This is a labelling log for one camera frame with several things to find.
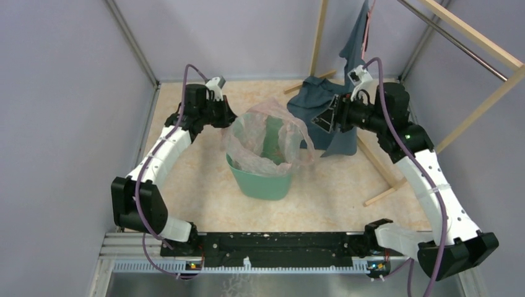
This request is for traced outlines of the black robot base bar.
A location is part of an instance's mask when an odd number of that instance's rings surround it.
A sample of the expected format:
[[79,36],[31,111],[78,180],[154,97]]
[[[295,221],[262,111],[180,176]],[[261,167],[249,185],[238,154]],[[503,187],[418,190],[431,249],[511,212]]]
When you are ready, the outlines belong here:
[[365,257],[384,259],[383,248],[353,232],[209,232],[169,243],[162,257],[197,257],[206,268],[240,267],[245,258],[255,268],[338,268]]

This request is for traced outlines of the green plastic trash bin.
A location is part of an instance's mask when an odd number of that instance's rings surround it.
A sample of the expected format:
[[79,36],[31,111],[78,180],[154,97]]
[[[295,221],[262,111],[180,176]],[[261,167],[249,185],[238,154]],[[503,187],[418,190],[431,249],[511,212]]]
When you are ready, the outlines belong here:
[[283,120],[246,113],[232,125],[226,160],[241,192],[251,198],[281,200],[292,185],[280,130]]

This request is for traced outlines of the pink translucent trash bag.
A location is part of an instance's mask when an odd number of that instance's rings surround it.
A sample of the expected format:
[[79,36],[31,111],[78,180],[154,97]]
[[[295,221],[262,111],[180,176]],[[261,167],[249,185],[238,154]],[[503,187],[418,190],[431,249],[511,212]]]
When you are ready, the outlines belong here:
[[304,121],[271,98],[237,117],[222,135],[222,147],[235,168],[278,177],[316,161]]

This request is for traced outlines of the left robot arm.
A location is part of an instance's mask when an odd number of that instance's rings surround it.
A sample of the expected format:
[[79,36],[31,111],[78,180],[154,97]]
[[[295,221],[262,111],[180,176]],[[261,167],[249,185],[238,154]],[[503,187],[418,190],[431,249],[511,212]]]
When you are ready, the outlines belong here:
[[192,225],[168,213],[160,188],[206,125],[226,128],[234,122],[236,114],[223,94],[224,83],[222,77],[214,77],[205,84],[188,84],[179,109],[167,118],[152,149],[135,169],[112,181],[117,226],[174,241],[184,256],[197,251],[199,240],[191,234]]

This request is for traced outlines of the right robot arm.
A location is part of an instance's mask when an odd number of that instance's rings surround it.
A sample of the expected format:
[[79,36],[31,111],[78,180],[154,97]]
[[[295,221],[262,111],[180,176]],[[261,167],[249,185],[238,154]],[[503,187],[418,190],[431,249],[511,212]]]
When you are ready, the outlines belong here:
[[494,233],[483,232],[459,203],[444,176],[428,134],[409,119],[410,96],[405,87],[387,82],[368,92],[335,95],[313,119],[326,132],[355,127],[374,133],[381,149],[412,187],[431,225],[425,236],[388,219],[365,227],[363,247],[371,255],[390,249],[417,261],[440,281],[481,264],[499,245]]

